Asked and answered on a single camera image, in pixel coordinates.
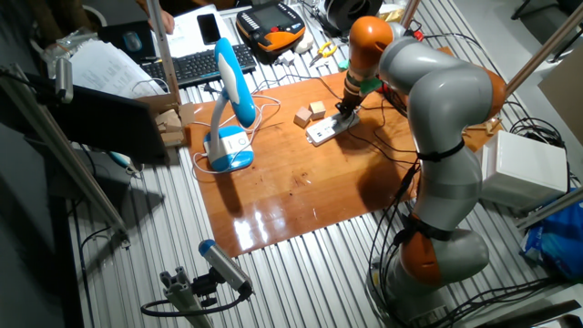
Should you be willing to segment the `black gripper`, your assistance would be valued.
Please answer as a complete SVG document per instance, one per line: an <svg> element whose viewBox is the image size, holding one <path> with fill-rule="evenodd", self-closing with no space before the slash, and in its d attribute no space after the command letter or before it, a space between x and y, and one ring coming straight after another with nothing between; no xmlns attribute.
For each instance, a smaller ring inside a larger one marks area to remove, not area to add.
<svg viewBox="0 0 583 328"><path fill-rule="evenodd" d="M360 107L358 106L360 106L362 102L363 97L361 96L359 90L354 91L346 87L343 90L343 100L341 103L337 103L335 107L338 109L343 118L347 117L347 109L353 109L352 113L347 118L353 119L358 115L358 112L360 111Z"/></svg>

